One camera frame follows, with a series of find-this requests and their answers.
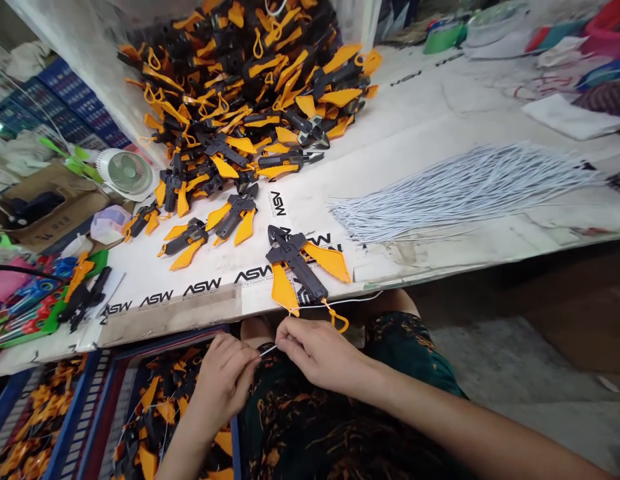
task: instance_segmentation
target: patterned skirt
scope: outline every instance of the patterned skirt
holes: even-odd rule
[[[414,315],[392,312],[374,319],[366,326],[363,352],[466,398],[450,364]],[[315,387],[276,349],[255,372],[241,420],[243,478],[473,478],[412,427],[370,405]]]

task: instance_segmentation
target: white fan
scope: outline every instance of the white fan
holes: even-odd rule
[[[106,149],[96,160],[103,181],[127,199],[143,201],[159,184],[157,171],[140,155],[119,149]]]

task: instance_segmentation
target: wrist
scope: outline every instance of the wrist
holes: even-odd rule
[[[346,395],[376,406],[377,396],[385,388],[385,369],[387,366],[382,362],[365,357],[364,362],[357,369],[357,374],[354,375],[354,385]]]

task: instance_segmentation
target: cardboard box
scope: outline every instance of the cardboard box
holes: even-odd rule
[[[620,245],[548,268],[501,296],[576,368],[620,374]]]
[[[76,176],[60,161],[54,161],[50,166],[30,175],[4,192],[3,197],[30,201],[47,191],[62,195],[65,201],[25,228],[4,229],[14,242],[34,253],[41,253],[55,245],[111,203],[110,198],[94,183]],[[0,225],[8,225],[1,211]]]

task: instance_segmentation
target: black cable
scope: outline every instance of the black cable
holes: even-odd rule
[[[34,269],[27,269],[23,267],[13,267],[12,265],[0,265],[0,270],[14,271],[18,273],[26,273],[34,277],[42,277],[42,278],[47,278],[50,280],[56,280],[58,282],[61,282],[64,285],[69,282],[68,279],[57,277],[56,275],[50,275],[49,273],[46,273],[46,272],[42,272],[42,271],[34,270]]]

